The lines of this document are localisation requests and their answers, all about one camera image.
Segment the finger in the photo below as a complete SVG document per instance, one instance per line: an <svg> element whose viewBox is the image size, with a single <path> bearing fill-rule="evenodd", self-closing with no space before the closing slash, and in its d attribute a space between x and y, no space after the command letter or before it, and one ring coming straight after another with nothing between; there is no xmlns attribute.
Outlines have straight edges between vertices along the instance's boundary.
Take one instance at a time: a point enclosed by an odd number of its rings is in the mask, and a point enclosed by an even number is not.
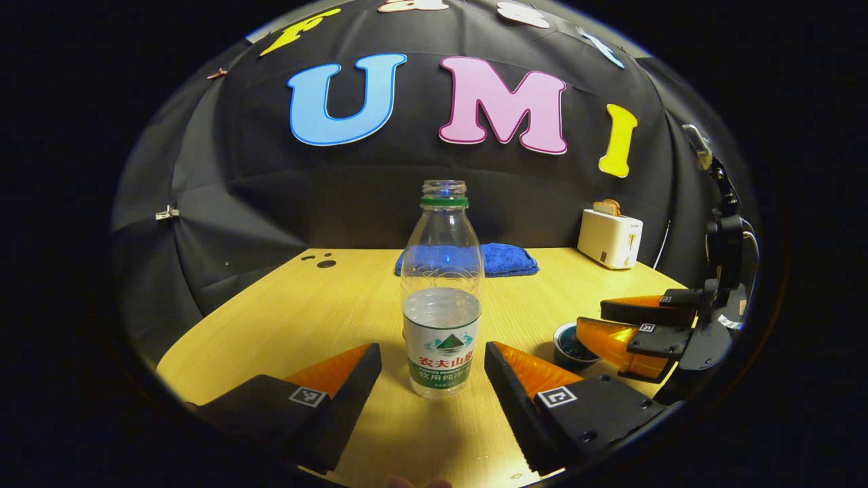
<svg viewBox="0 0 868 488"><path fill-rule="evenodd" d="M399 476L393 476L390 474L385 478L385 488L413 488L413 483Z"/></svg>
<svg viewBox="0 0 868 488"><path fill-rule="evenodd" d="M452 483L443 478L434 478L425 488L452 488Z"/></svg>

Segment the green bottle cap ring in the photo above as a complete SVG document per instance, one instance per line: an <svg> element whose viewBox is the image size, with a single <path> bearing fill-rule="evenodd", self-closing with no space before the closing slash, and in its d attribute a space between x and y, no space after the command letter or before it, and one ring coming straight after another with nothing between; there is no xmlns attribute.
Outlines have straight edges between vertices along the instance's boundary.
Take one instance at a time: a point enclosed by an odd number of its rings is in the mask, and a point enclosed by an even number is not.
<svg viewBox="0 0 868 488"><path fill-rule="evenodd" d="M467 207L467 198L423 198L423 205L433 207Z"/></svg>

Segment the green mountain logo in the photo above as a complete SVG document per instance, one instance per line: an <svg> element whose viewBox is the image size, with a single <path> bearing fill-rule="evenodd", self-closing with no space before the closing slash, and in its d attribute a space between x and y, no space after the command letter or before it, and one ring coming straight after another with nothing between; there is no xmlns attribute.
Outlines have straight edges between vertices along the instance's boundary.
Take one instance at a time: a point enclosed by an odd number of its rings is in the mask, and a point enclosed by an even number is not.
<svg viewBox="0 0 868 488"><path fill-rule="evenodd" d="M464 343L458 337L455 337L455 334L451 333L446 340L437 345L437 349L451 349L452 347L460 347L463 345Z"/></svg>

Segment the pink letter m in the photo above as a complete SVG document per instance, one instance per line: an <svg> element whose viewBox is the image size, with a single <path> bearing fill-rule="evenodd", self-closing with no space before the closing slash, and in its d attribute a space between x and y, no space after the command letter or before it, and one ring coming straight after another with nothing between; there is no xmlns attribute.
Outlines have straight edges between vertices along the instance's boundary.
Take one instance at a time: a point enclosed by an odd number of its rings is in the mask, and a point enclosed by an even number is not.
<svg viewBox="0 0 868 488"><path fill-rule="evenodd" d="M518 137L528 149L552 155L567 152L561 137L561 93L566 83L548 73L530 71L510 92L503 80L482 59L450 56L440 65L452 72L452 118L440 128L440 138L456 144L477 144L485 140L485 129L477 121L477 104L482 105L497 140L507 143L518 130L525 114L528 129Z"/></svg>

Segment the yellow letter i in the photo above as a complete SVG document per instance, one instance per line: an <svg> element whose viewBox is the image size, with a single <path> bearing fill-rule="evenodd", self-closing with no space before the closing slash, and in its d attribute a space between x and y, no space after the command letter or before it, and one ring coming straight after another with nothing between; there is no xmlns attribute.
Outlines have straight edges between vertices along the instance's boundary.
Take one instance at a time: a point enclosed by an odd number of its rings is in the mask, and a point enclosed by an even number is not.
<svg viewBox="0 0 868 488"><path fill-rule="evenodd" d="M613 103L606 105L606 110L612 116L612 133L608 137L608 150L600 158L600 170L619 178L626 178L627 173L630 172L627 166L630 139L633 138L633 128L638 122L633 114Z"/></svg>

